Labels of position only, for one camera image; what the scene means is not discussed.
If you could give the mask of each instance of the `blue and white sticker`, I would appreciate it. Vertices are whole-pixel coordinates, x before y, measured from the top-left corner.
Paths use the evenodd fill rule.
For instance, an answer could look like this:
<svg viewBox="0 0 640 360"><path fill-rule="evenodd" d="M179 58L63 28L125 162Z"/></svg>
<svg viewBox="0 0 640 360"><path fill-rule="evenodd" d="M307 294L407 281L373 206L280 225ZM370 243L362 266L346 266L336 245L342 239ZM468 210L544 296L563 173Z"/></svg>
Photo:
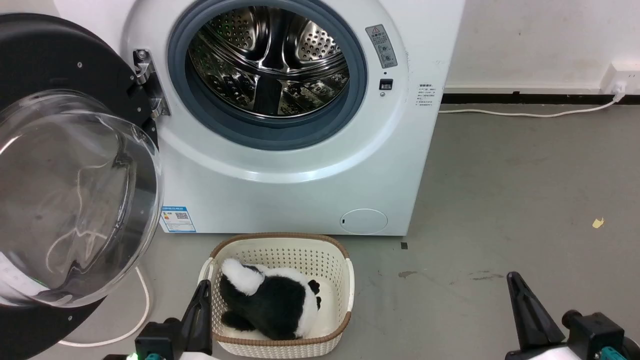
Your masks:
<svg viewBox="0 0 640 360"><path fill-rule="evenodd" d="M170 233L195 233L189 211L184 206L163 206L162 220Z"/></svg>

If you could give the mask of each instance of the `woven basket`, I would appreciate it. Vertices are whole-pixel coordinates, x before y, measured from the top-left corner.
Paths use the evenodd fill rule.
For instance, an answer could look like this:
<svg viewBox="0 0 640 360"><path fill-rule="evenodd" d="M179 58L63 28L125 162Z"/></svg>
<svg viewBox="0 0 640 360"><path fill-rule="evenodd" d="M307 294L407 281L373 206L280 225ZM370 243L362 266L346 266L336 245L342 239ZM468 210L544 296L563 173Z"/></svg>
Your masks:
<svg viewBox="0 0 640 360"><path fill-rule="evenodd" d="M320 283L321 308L311 337L273 341L261 334L232 331L220 322L227 305L220 297L219 267L227 258L270 268L298 269ZM347 250L334 239L313 234L261 233L235 236L219 244L205 267L212 284L212 334L228 352L264 359L321 356L338 345L351 318L354 296L353 266Z"/></svg>

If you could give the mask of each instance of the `concrete floor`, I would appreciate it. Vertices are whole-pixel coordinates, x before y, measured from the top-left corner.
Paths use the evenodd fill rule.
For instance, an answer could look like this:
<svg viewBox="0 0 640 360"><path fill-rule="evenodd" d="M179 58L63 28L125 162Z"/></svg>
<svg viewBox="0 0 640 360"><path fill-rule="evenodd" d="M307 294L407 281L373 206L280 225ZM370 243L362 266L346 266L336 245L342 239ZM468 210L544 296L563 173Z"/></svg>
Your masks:
<svg viewBox="0 0 640 360"><path fill-rule="evenodd" d="M640 108L631 106L556 119L442 115L409 235L337 237L355 266L356 299L340 345L324 358L503 359L518 348L502 278L512 270L558 322L571 308L602 311L640 340L639 136ZM593 228L602 217L605 224ZM200 266L226 238L156 234L145 255L151 320L182 316ZM130 275L69 339L121 335L142 309ZM56 345L34 359L102 359L133 349L132 338L94 349ZM214 356L239 359L217 345Z"/></svg>

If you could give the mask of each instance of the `gray rubber gasket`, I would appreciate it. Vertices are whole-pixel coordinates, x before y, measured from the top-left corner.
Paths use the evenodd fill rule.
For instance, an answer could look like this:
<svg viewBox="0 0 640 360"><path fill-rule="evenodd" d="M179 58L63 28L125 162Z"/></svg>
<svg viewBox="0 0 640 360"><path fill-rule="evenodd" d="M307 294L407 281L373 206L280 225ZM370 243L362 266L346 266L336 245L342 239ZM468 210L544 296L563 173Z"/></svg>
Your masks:
<svg viewBox="0 0 640 360"><path fill-rule="evenodd" d="M233 109L202 82L187 50L196 32L213 17L244 6L274 6L302 15L331 33L349 68L349 83L331 104L300 117L290 126L275 127ZM168 70L178 96L189 112L221 136L255 149L282 151L319 143L342 129L358 111L367 87L367 67L360 42L331 8L318 0L201 0L178 19L168 46Z"/></svg>

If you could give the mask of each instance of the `yellow paint chip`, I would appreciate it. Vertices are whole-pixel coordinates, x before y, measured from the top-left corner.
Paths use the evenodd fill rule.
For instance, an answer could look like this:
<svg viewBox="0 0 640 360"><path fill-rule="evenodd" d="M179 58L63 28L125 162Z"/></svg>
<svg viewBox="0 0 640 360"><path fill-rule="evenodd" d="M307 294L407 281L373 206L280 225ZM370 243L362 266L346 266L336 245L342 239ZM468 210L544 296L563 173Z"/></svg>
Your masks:
<svg viewBox="0 0 640 360"><path fill-rule="evenodd" d="M594 229L598 229L600 226L602 226L602 224L604 224L604 218L598 220L594 220L593 224L591 224L591 226L593 226Z"/></svg>

